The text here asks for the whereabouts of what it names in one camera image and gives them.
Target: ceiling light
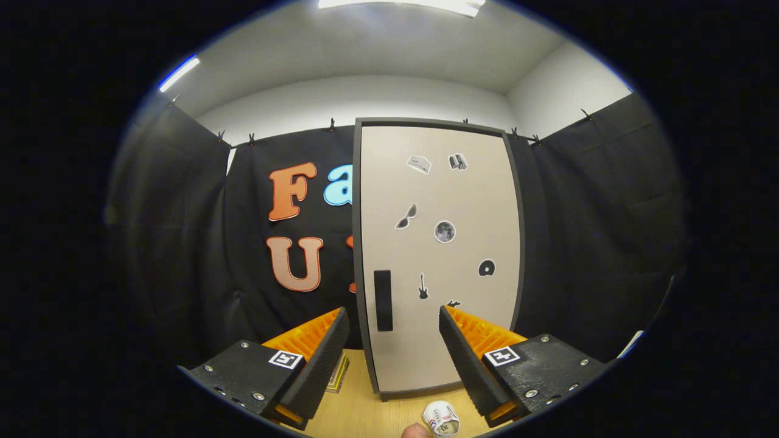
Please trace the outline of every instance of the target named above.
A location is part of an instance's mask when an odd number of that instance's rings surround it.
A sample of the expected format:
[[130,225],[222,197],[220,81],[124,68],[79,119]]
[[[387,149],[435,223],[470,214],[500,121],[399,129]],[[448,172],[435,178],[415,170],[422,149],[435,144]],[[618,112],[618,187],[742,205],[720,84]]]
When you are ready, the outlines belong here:
[[162,85],[160,85],[160,91],[163,93],[165,90],[171,87],[174,82],[181,79],[182,76],[184,76],[185,73],[187,73],[189,70],[192,70],[192,67],[195,65],[198,65],[200,63],[200,60],[198,58],[195,58],[194,55],[192,55],[191,58],[184,61],[183,64],[181,64],[173,73],[171,73],[165,81],[163,81]]
[[427,6],[429,8],[444,9],[471,18],[479,12],[485,0],[319,0],[319,8],[334,8],[344,5],[359,5],[365,3],[403,3],[407,5]]

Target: ceiling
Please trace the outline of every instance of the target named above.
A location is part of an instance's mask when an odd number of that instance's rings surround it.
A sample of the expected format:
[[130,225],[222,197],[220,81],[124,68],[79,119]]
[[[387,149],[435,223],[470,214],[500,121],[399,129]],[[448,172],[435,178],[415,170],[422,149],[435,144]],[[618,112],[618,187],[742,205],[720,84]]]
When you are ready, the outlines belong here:
[[313,79],[392,75],[506,94],[564,38],[487,0],[474,18],[393,3],[319,10],[292,2],[230,29],[165,93],[193,118],[249,94]]

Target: sunglasses sticker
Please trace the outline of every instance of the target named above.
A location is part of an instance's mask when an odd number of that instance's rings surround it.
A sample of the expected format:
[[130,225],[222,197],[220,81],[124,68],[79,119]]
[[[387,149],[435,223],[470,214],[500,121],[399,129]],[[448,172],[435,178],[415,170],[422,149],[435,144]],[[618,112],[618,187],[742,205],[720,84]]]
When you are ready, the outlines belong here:
[[406,216],[404,216],[403,219],[400,219],[397,225],[395,225],[395,229],[402,230],[408,228],[410,220],[415,217],[417,217],[417,204],[411,204],[411,207],[408,208],[408,212],[406,212]]

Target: letter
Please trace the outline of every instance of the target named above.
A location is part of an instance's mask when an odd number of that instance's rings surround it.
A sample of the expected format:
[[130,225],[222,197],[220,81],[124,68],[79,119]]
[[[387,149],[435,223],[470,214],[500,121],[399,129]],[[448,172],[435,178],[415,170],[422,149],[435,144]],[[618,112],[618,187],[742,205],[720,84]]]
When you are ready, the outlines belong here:
[[330,205],[344,205],[351,203],[351,164],[345,164],[334,168],[327,175],[331,182],[325,188],[325,202]]
[[319,248],[325,242],[316,237],[304,237],[298,240],[305,255],[305,278],[297,278],[290,271],[289,248],[292,241],[286,237],[270,237],[265,241],[270,248],[270,261],[273,264],[273,276],[285,288],[297,292],[310,292],[319,287],[322,278],[319,272]]
[[302,177],[295,178],[293,182],[295,175],[314,178],[316,166],[313,163],[305,163],[270,173],[270,180],[273,181],[273,209],[268,218],[271,221],[283,221],[300,213],[300,207],[292,203],[292,196],[297,197],[298,202],[304,200],[307,186]]
[[[349,248],[354,249],[354,236],[351,235],[346,238],[346,244],[349,246]],[[349,292],[356,294],[357,293],[357,285],[355,283],[349,284]]]

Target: blue letter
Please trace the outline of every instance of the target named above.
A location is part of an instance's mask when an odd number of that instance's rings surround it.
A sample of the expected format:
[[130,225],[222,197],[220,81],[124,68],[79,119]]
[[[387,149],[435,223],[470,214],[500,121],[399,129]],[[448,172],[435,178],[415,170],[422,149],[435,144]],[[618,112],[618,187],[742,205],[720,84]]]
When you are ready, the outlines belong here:
[[334,181],[325,188],[325,202],[330,205],[351,203],[351,164],[338,166],[327,174],[327,179]]

